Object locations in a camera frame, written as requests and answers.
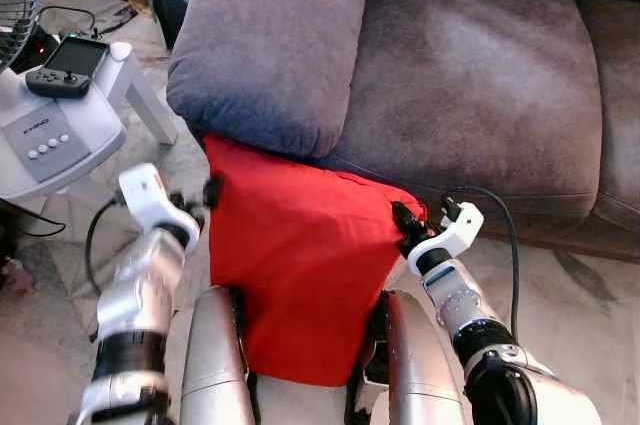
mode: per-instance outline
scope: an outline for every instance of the floor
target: floor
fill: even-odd
[[[124,4],[115,0],[43,0],[96,12],[98,27],[117,21]],[[45,28],[71,31],[82,17],[55,11],[43,17]],[[135,18],[110,34],[110,40],[134,45],[147,78],[161,96],[166,84],[168,52],[154,23]],[[187,195],[201,189],[208,169],[182,122],[173,147],[158,145],[139,118],[122,111],[127,142],[95,171],[94,178],[113,186],[117,173],[142,161],[156,164],[169,189]],[[0,421],[3,425],[66,423],[77,409],[90,378],[95,346],[87,339],[95,328],[95,299],[81,269],[82,236],[90,212],[64,195],[49,197],[45,214],[64,220],[70,229],[48,240],[27,240],[20,258],[36,278],[36,290],[17,296],[0,290]],[[126,216],[108,214],[100,225],[95,262],[98,281],[108,283],[113,267],[136,237],[122,226]],[[603,423],[640,423],[640,266],[562,251],[521,247],[521,342],[566,382],[585,391]],[[481,239],[462,260],[484,288],[489,301],[508,316],[511,268],[506,244]],[[207,236],[190,258],[178,293],[178,309],[169,337],[167,376],[174,397],[180,381],[195,297],[208,283]],[[418,282],[399,268],[390,286],[414,294],[431,313]],[[457,364],[453,364],[460,381]],[[258,388],[263,423],[339,424],[343,389],[325,389],[261,377]],[[174,415],[179,400],[174,401]],[[375,424],[388,423],[385,397],[376,405]]]

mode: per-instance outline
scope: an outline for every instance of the black controller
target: black controller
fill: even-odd
[[[28,72],[25,81],[36,95],[51,98],[82,98],[91,85],[91,78],[86,75],[44,67]]]

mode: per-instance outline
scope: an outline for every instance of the couch cushion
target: couch cushion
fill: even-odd
[[[640,233],[640,7],[576,0],[600,71],[604,133],[595,214]]]
[[[344,123],[365,0],[191,0],[167,100],[192,126],[324,156]]]
[[[601,131],[573,0],[367,0],[344,133],[320,164],[431,200],[483,185],[525,228],[554,228],[591,211]]]

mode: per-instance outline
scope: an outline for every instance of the red cloth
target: red cloth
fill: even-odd
[[[296,164],[213,135],[225,183],[211,220],[211,281],[238,286],[249,367],[322,386],[347,383],[367,318],[399,253],[397,188]]]

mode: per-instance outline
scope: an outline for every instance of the couch armrest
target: couch armrest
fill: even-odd
[[[347,112],[365,0],[191,0],[167,99],[190,124],[322,157]]]

